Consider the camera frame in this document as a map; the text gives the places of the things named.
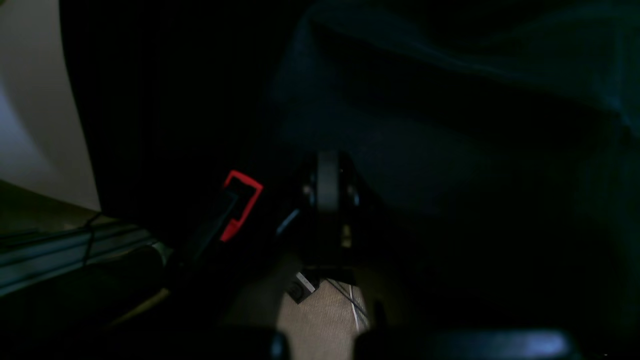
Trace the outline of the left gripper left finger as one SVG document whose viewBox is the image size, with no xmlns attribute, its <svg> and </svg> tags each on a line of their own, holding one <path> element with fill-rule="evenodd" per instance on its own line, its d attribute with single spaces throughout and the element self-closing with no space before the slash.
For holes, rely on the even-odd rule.
<svg viewBox="0 0 640 360">
<path fill-rule="evenodd" d="M 233 248 L 231 300 L 221 321 L 221 350 L 231 360 L 289 360 L 277 330 L 282 299 L 317 291 L 313 276 L 339 263 L 343 205 L 340 152 L 316 152 L 291 180 L 259 200 Z"/>
</svg>

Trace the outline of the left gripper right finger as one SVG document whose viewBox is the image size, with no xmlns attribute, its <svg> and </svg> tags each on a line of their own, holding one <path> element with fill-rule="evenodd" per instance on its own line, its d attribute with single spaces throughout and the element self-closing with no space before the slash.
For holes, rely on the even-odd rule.
<svg viewBox="0 0 640 360">
<path fill-rule="evenodd" d="M 340 154 L 340 212 L 351 229 L 346 259 L 369 306 L 355 360 L 582 360 L 574 338 L 525 326 L 486 300 L 447 285 L 411 256 L 409 237 Z"/>
</svg>

